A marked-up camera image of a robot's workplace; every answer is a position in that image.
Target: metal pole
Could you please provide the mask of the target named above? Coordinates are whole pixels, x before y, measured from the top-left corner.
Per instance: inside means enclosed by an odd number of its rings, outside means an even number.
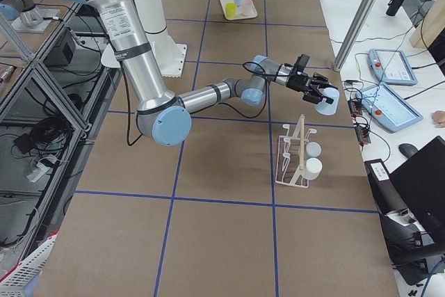
[[[355,17],[349,27],[349,31],[346,34],[343,44],[341,45],[339,53],[335,58],[334,65],[332,66],[334,71],[340,71],[343,67],[343,64],[345,63],[350,50],[353,48],[354,42],[357,39],[357,36],[359,35],[359,32],[362,29],[374,2],[375,0],[362,0],[357,13],[355,13]]]
[[[15,50],[20,54],[22,59],[31,62],[35,54],[28,48],[28,46],[20,38],[14,28],[8,21],[0,14],[0,33],[14,46]]]

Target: computer monitor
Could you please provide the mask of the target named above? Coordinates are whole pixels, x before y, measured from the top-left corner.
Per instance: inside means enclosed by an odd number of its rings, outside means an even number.
[[[436,243],[445,242],[445,141],[434,138],[389,176]]]

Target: label sticker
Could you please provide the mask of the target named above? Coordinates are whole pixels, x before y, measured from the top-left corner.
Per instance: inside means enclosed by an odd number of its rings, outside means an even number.
[[[134,27],[123,7],[114,8],[101,14],[110,39],[118,40],[134,34]]]
[[[389,180],[389,176],[382,163],[372,163],[371,167],[378,181]]]

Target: white desk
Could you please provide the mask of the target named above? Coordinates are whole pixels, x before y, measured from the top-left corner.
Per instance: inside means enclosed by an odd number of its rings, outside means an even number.
[[[341,43],[334,41],[343,41],[348,32],[350,23],[355,16],[355,13],[362,0],[320,0],[325,15],[327,27],[329,28],[330,38],[334,53],[337,54]],[[341,79],[359,79],[359,72],[355,62],[354,55],[356,53],[367,53],[369,49],[401,49],[407,56],[417,54],[422,49],[415,49],[410,44],[410,36],[414,31],[412,23],[407,13],[400,9],[395,17],[389,17],[385,14],[389,0],[376,0],[371,13],[369,14],[365,25],[363,26],[357,41],[365,38],[392,38],[396,35],[406,33],[391,40],[367,40],[364,42],[356,42],[347,58],[345,65],[341,69]],[[362,79],[377,83],[378,81],[371,74],[367,56],[357,55],[360,70],[362,71]],[[435,63],[429,52],[423,52],[419,55],[409,57],[409,62],[412,67],[422,66],[426,64]],[[444,80],[444,75],[436,65],[430,66],[421,70],[415,70],[419,83],[415,86],[391,86],[401,97],[408,97],[414,93],[420,92],[424,88],[430,87],[435,83]],[[364,83],[365,87],[370,86],[370,83]],[[423,120],[411,127],[398,131],[395,134],[390,134],[380,127],[377,122],[371,123],[371,130],[385,138],[391,147],[391,156],[385,162],[389,172],[395,170],[401,165],[406,158],[398,151],[398,145],[401,143],[411,143],[417,148],[423,147],[430,142],[435,136],[442,136],[445,138],[445,128],[437,128],[431,119],[431,113],[436,110],[445,109],[445,84],[433,88],[428,92],[413,97],[409,103],[423,115]],[[362,157],[364,161],[371,159],[386,159],[388,156],[387,145],[377,136],[371,134],[371,144],[365,145]],[[406,296],[411,290],[418,290],[418,296],[421,294],[422,288],[411,287],[405,284],[401,275],[394,271],[398,283],[398,289],[401,296]],[[443,296],[445,287],[445,274],[438,274],[432,277],[425,297],[440,297]]]

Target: computer mouse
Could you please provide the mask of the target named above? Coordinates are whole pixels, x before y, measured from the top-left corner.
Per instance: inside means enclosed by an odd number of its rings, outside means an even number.
[[[413,144],[409,143],[402,143],[398,146],[398,150],[401,154],[406,156],[408,159],[414,156],[416,152],[418,152],[417,147],[415,147]]]

